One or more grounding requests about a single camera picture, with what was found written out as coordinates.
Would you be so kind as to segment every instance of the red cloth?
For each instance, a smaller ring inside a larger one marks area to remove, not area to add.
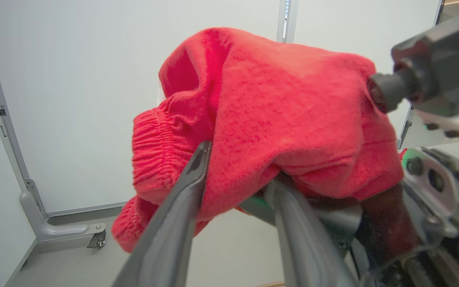
[[[359,200],[402,178],[396,136],[366,89],[358,55],[207,29],[159,72],[166,100],[134,120],[137,196],[113,225],[132,251],[198,144],[213,141],[196,232],[282,169],[307,196]]]

